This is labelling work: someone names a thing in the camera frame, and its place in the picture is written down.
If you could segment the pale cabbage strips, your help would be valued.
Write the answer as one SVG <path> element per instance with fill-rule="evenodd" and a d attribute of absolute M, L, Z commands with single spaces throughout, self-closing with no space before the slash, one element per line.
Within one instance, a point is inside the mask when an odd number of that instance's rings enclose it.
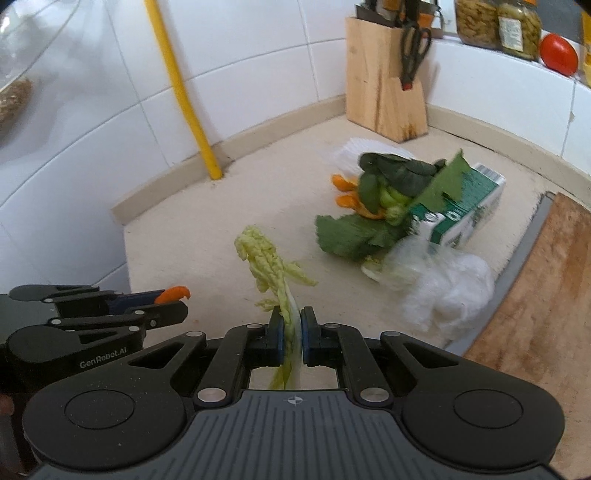
<path fill-rule="evenodd" d="M 301 347 L 301 314 L 291 293 L 290 284 L 315 286 L 294 261 L 284 260 L 276 246 L 255 225 L 246 226 L 235 238 L 235 250 L 240 260 L 249 263 L 249 271 L 256 280 L 261 294 L 270 292 L 270 298 L 257 305 L 266 311 L 280 309 L 284 325 L 284 353 L 280 366 L 274 370 L 270 390 L 294 390 L 300 385 L 303 348 Z"/>

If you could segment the clear plastic bag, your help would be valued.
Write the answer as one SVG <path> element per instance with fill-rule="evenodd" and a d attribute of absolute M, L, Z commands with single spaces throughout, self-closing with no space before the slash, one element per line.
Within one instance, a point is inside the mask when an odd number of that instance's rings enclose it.
<path fill-rule="evenodd" d="M 467 332 L 495 293 L 494 271 L 484 259 L 419 236 L 367 258 L 361 270 L 380 285 L 385 321 L 440 344 Z"/>

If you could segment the orange peel piece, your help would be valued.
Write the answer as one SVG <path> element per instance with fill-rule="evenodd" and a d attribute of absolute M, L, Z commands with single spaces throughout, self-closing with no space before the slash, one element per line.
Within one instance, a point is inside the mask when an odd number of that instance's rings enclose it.
<path fill-rule="evenodd" d="M 352 192 L 358 188 L 356 178 L 349 179 L 339 174 L 334 174 L 331 177 L 332 185 L 337 188 L 339 192 Z"/>
<path fill-rule="evenodd" d="M 339 195 L 335 198 L 335 203 L 342 208 L 351 209 L 356 214 L 370 220 L 384 220 L 386 218 L 386 211 L 380 209 L 377 214 L 370 212 L 365 205 L 360 201 L 359 197 L 356 196 L 356 192 L 346 192 L 345 194 Z"/>
<path fill-rule="evenodd" d="M 161 305 L 181 301 L 184 299 L 188 300 L 190 297 L 190 290 L 186 286 L 173 286 L 160 293 L 154 299 L 154 303 Z"/>

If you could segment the large dark green leaf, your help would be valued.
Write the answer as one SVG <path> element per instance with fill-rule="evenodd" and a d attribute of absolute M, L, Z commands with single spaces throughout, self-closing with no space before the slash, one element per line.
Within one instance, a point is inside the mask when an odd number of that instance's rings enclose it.
<path fill-rule="evenodd" d="M 406 236 L 404 226 L 372 220 L 358 214 L 315 218 L 318 247 L 325 253 L 359 262 L 381 251 L 389 251 Z"/>

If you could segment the black kitchen scissors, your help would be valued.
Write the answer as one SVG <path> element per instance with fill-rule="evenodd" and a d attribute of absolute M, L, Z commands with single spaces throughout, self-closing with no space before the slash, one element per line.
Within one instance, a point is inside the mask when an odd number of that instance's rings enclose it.
<path fill-rule="evenodd" d="M 404 91 L 410 90 L 423 60 L 432 43 L 432 31 L 409 21 L 403 29 L 401 39 L 402 73 L 401 85 Z"/>

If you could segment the dark bok choy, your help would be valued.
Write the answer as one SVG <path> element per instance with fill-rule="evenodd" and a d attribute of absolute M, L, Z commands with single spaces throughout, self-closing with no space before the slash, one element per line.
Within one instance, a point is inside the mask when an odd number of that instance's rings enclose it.
<path fill-rule="evenodd" d="M 370 212 L 377 214 L 384 209 L 384 220 L 399 226 L 407 216 L 411 203 L 445 165 L 445 159 L 431 164 L 394 154 L 363 153 L 359 158 L 363 173 L 356 193 Z"/>

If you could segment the small green leaf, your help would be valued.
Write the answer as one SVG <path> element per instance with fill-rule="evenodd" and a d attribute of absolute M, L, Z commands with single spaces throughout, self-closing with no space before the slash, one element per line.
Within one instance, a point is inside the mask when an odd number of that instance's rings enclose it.
<path fill-rule="evenodd" d="M 415 205 L 423 205 L 433 213 L 442 213 L 449 202 L 462 199 L 463 182 L 466 174 L 472 171 L 460 149 L 454 158 L 436 174 L 431 183 L 415 200 Z"/>

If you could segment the wooden cutting board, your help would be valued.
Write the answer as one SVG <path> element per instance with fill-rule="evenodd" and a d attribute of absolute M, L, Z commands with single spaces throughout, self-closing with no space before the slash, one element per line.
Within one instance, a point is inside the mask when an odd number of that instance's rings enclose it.
<path fill-rule="evenodd" d="M 471 479 L 590 476 L 590 212 L 555 195 L 440 434 Z"/>

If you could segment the wooden knife block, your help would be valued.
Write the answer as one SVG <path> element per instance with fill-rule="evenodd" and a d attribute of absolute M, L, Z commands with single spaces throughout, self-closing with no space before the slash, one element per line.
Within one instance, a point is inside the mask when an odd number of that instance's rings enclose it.
<path fill-rule="evenodd" d="M 397 143 L 428 133 L 423 85 L 402 83 L 404 30 L 346 19 L 346 118 Z"/>

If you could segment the orange bowl on sill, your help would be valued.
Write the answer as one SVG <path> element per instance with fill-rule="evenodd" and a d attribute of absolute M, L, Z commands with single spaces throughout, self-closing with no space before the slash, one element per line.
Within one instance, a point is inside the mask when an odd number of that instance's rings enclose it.
<path fill-rule="evenodd" d="M 444 37 L 444 29 L 445 22 L 440 12 L 436 13 L 424 13 L 421 12 L 419 14 L 419 25 L 422 28 L 429 28 L 432 32 L 432 37 L 434 39 L 438 38 L 441 39 Z"/>

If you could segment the pickle jar dark lid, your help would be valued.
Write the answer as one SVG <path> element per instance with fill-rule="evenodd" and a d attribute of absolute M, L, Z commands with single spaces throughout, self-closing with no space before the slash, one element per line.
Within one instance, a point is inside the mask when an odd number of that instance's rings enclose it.
<path fill-rule="evenodd" d="M 497 1 L 457 0 L 455 13 L 457 33 L 465 44 L 487 49 L 499 47 Z"/>

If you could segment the pickle jar orange lid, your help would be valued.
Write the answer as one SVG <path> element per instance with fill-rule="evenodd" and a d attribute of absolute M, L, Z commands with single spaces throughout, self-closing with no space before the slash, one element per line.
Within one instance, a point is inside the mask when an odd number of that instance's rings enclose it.
<path fill-rule="evenodd" d="M 539 60 L 542 21 L 535 0 L 500 1 L 498 21 L 504 53 L 524 60 Z"/>

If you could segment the red tomato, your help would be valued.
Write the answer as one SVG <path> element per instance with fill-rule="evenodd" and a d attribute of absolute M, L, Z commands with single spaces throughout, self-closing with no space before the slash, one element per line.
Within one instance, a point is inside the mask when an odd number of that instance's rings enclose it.
<path fill-rule="evenodd" d="M 540 57 L 551 70 L 564 76 L 573 76 L 579 66 L 579 58 L 574 47 L 563 37 L 549 33 L 541 41 Z"/>

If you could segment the yellow dish soap bottle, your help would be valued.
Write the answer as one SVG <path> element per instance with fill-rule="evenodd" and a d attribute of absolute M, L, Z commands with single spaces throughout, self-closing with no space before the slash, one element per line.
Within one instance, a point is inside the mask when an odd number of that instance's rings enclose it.
<path fill-rule="evenodd" d="M 587 85 L 591 87 L 591 16 L 586 12 L 582 12 L 581 18 L 583 41 L 585 47 L 583 72 Z"/>

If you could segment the wooden handled knife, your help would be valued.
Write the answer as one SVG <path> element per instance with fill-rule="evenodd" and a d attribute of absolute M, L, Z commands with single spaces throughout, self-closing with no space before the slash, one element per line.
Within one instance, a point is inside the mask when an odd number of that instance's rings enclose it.
<path fill-rule="evenodd" d="M 404 13 L 404 2 L 402 0 L 378 0 L 377 12 L 389 22 L 397 24 Z"/>

